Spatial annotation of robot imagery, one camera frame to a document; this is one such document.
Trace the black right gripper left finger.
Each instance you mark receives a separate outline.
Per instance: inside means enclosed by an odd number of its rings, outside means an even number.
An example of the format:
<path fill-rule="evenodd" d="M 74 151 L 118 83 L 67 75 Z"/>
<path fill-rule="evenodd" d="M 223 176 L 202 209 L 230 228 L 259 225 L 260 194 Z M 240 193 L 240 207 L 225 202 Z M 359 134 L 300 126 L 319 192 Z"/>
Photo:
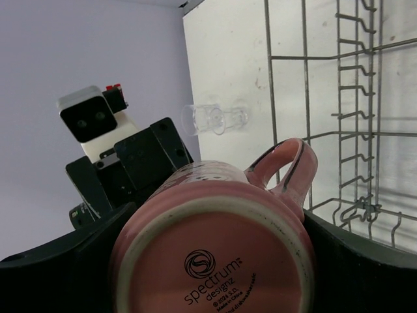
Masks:
<path fill-rule="evenodd" d="M 111 312 L 111 251 L 137 210 L 127 203 L 108 216 L 1 261 L 2 312 Z"/>

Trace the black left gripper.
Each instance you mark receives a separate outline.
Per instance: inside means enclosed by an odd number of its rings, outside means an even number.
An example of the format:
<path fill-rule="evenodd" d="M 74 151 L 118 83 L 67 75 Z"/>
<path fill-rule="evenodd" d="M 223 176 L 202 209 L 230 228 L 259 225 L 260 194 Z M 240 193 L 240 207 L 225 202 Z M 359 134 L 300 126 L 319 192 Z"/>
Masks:
<path fill-rule="evenodd" d="M 129 202 L 141 206 L 173 173 L 193 158 L 173 121 L 166 117 L 101 153 L 66 165 L 82 198 L 71 209 L 72 222 L 94 222 Z"/>

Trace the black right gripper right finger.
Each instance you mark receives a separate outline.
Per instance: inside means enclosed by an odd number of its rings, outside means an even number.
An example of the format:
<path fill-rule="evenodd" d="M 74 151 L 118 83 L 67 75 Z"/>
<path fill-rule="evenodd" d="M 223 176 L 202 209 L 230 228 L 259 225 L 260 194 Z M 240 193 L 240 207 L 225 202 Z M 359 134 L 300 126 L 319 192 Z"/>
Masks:
<path fill-rule="evenodd" d="M 313 312 L 416 311 L 416 255 L 304 214 L 317 258 Z"/>

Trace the clear glass front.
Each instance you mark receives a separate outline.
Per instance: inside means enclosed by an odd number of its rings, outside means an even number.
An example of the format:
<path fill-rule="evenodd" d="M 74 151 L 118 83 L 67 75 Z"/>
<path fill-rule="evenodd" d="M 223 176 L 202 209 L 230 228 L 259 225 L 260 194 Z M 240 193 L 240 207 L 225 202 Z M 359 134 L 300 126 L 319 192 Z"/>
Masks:
<path fill-rule="evenodd" d="M 182 127 L 189 136 L 204 133 L 222 135 L 225 132 L 225 115 L 215 104 L 188 105 L 181 112 Z"/>

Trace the clear glass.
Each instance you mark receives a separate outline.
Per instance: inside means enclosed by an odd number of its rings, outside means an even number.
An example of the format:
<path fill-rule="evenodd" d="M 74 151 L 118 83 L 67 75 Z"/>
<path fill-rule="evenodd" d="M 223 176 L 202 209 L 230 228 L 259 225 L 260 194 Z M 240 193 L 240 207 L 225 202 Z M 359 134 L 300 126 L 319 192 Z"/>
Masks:
<path fill-rule="evenodd" d="M 182 127 L 189 136 L 204 133 L 222 135 L 225 132 L 225 115 L 215 104 L 188 105 L 181 112 Z"/>
<path fill-rule="evenodd" d="M 245 108 L 230 108 L 223 112 L 223 123 L 226 130 L 243 128 L 249 121 L 249 115 Z"/>

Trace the pink ceramic mug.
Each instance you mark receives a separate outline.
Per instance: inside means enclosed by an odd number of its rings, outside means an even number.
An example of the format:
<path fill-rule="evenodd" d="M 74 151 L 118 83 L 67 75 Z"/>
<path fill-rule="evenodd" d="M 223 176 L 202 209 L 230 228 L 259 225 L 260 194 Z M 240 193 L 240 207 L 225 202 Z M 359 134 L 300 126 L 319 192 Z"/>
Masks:
<path fill-rule="evenodd" d="M 114 312 L 309 312 L 315 254 L 303 204 L 317 171 L 298 138 L 247 170 L 176 171 L 130 217 L 109 262 Z"/>

